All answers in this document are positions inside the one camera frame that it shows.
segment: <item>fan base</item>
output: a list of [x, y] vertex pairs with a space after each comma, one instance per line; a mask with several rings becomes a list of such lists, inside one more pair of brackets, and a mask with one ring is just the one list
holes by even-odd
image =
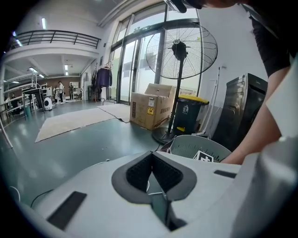
[[171, 131], [171, 133], [167, 133], [167, 127], [159, 127], [152, 131], [153, 139], [161, 145], [165, 145], [169, 143], [176, 135]]

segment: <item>black appliance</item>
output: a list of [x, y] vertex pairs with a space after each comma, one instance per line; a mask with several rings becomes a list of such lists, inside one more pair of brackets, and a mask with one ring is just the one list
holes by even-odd
[[249, 131], [265, 99], [267, 82], [250, 73], [227, 83], [222, 114], [212, 140], [235, 150]]

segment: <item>rug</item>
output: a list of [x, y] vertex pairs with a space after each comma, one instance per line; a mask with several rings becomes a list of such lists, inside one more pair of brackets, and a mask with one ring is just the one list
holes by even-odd
[[50, 117], [43, 123], [35, 142], [113, 118], [113, 115], [98, 108]]
[[129, 122], [130, 106], [124, 104], [112, 104], [98, 106], [98, 108], [104, 110], [107, 113], [110, 113], [111, 115], [115, 116], [125, 123]]

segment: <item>fan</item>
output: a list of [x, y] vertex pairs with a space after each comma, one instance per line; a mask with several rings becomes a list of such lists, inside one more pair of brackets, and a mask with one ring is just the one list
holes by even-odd
[[179, 25], [174, 29], [165, 29], [164, 45], [160, 46], [160, 37], [153, 35], [147, 45], [146, 59], [150, 69], [160, 76], [177, 80], [177, 89], [173, 110], [168, 127], [159, 127], [152, 132], [153, 138], [160, 144], [170, 142], [175, 136], [171, 132], [174, 121], [180, 85], [182, 79], [203, 73], [217, 58], [217, 43], [211, 33], [198, 23]]

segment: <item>purple garment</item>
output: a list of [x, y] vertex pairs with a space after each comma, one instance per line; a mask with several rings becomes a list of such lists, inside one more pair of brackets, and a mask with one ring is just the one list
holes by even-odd
[[108, 87], [108, 86], [112, 86], [111, 70], [101, 68], [97, 71], [95, 87]]

